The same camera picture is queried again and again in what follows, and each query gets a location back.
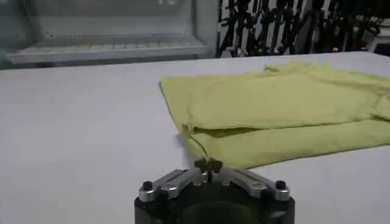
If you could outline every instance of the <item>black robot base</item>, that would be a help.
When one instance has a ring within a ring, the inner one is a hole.
[[[136,224],[294,224],[295,201],[284,181],[197,161],[146,181],[135,199]]]

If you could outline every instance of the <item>cloth fold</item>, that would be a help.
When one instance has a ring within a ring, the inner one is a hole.
[[[375,75],[294,61],[161,87],[188,148],[234,168],[390,144],[390,79]]]

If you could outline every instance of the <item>black bolt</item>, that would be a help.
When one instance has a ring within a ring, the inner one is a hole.
[[[151,181],[145,181],[145,182],[142,184],[142,188],[144,189],[144,191],[150,191],[150,190],[153,188],[153,182],[151,182]]]
[[[205,159],[195,161],[194,166],[200,168],[202,172],[207,171],[207,162]]]
[[[211,162],[211,169],[214,171],[214,173],[219,173],[221,170],[223,164],[221,161],[215,160]]]
[[[276,181],[275,186],[276,186],[276,189],[278,189],[278,190],[285,190],[286,189],[286,182],[284,182],[282,180],[278,180],[278,181]]]

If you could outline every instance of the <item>white cabinet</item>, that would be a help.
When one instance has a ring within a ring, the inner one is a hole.
[[[212,57],[218,0],[24,0],[36,42],[12,63]]]

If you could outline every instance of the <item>table surface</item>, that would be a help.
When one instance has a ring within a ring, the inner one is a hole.
[[[290,60],[390,76],[366,52],[0,71],[0,223],[134,223],[144,180],[193,158],[183,148],[159,80],[239,74]],[[385,223],[390,147],[253,169],[286,180],[296,223]]]

